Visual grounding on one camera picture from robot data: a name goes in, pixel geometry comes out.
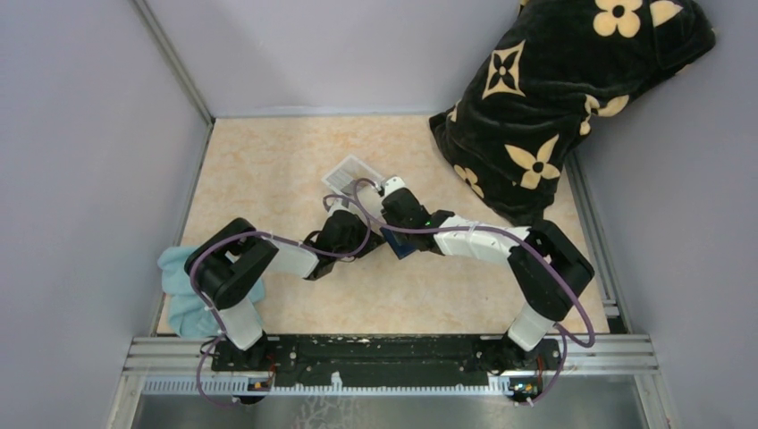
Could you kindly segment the light blue cloth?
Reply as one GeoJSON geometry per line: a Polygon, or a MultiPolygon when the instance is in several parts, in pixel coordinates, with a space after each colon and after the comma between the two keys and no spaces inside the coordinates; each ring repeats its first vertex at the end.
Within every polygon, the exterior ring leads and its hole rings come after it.
{"type": "Polygon", "coordinates": [[[198,246],[170,247],[157,260],[163,291],[170,298],[167,323],[177,335],[192,339],[216,336],[219,331],[219,324],[192,289],[184,269],[197,249],[198,246]]]}

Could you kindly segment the aluminium front rail frame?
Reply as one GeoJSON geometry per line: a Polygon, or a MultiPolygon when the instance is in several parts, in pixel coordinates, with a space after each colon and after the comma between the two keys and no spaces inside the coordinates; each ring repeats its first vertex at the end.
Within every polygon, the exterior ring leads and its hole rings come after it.
{"type": "Polygon", "coordinates": [[[643,335],[603,334],[590,348],[552,335],[511,363],[492,335],[280,335],[255,351],[227,342],[175,337],[135,339],[123,372],[154,394],[209,396],[411,396],[531,393],[552,376],[656,374],[643,335]]]}

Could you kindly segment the black floral patterned pillow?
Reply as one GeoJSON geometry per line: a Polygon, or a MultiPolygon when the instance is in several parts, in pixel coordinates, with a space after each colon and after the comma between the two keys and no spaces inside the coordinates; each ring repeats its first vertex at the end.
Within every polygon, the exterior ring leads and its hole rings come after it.
{"type": "Polygon", "coordinates": [[[567,156],[716,43],[695,1],[522,1],[459,99],[429,121],[458,176],[515,226],[543,218],[567,156]]]}

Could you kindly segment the aluminium corner post left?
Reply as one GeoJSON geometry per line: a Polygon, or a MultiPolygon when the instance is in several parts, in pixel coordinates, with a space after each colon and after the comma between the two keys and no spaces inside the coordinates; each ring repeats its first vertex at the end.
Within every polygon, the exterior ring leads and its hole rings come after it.
{"type": "Polygon", "coordinates": [[[171,70],[186,98],[207,126],[214,125],[215,118],[207,107],[205,98],[201,95],[198,86],[190,76],[189,70],[182,61],[179,52],[170,40],[162,24],[159,22],[149,1],[130,0],[129,3],[142,21],[148,35],[153,40],[156,49],[171,70]]]}

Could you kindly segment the aluminium side rail right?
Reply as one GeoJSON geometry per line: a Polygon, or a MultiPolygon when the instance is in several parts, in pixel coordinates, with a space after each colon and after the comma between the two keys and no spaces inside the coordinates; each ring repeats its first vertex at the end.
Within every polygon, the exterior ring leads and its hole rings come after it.
{"type": "Polygon", "coordinates": [[[614,334],[629,333],[615,268],[608,253],[603,227],[594,210],[591,190],[577,153],[573,153],[567,158],[566,167],[569,185],[577,206],[579,222],[596,271],[603,311],[610,331],[614,334]]]}

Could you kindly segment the navy blue card holder wallet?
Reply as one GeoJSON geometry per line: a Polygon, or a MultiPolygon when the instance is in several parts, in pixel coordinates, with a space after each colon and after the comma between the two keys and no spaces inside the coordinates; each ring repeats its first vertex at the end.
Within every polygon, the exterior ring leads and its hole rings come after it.
{"type": "Polygon", "coordinates": [[[417,248],[414,245],[399,238],[394,231],[381,228],[380,232],[382,233],[385,242],[389,245],[390,249],[399,260],[402,260],[417,251],[417,248]]]}

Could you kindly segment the white plastic card box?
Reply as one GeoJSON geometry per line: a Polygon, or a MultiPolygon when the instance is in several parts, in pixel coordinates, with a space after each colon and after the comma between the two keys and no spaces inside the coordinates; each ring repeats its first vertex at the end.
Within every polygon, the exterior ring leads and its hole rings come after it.
{"type": "Polygon", "coordinates": [[[340,161],[323,178],[322,183],[333,193],[359,201],[369,212],[379,213],[382,202],[404,182],[397,176],[385,178],[358,157],[350,155],[340,161]]]}

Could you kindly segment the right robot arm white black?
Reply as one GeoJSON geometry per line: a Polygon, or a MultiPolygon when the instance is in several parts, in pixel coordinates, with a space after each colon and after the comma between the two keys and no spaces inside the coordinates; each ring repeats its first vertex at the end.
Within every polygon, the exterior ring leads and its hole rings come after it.
{"type": "Polygon", "coordinates": [[[503,356],[515,368],[526,368],[537,358],[538,343],[566,318],[594,278],[590,262],[551,221],[505,228],[451,211],[430,213],[397,176],[380,185],[379,196],[383,219],[401,243],[512,271],[526,301],[503,344],[503,356]]]}

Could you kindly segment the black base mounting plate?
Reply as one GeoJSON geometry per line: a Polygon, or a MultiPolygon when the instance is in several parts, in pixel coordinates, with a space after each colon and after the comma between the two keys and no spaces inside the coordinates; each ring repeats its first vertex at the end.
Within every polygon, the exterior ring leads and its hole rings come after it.
{"type": "Polygon", "coordinates": [[[260,371],[276,387],[327,386],[337,374],[349,388],[421,388],[484,386],[508,371],[552,371],[561,353],[556,340],[525,352],[499,335],[281,334],[246,351],[221,341],[211,356],[216,372],[260,371]]]}

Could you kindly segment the grey card stack in box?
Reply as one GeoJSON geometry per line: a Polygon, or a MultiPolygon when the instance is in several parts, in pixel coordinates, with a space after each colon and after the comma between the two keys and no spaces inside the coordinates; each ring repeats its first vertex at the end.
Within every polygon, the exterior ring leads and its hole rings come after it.
{"type": "Polygon", "coordinates": [[[355,166],[339,166],[325,175],[324,183],[334,192],[350,193],[354,182],[364,176],[365,174],[355,166]]]}

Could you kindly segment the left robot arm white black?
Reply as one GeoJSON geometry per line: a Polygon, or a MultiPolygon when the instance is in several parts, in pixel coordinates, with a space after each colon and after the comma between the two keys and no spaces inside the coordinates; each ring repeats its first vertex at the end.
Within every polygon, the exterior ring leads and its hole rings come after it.
{"type": "Polygon", "coordinates": [[[343,259],[359,259],[385,239],[345,203],[331,208],[324,225],[302,241],[257,230],[236,218],[188,257],[184,270],[192,289],[210,308],[221,336],[234,346],[232,356],[248,370],[268,357],[262,323],[248,299],[268,271],[316,281],[343,259]]]}

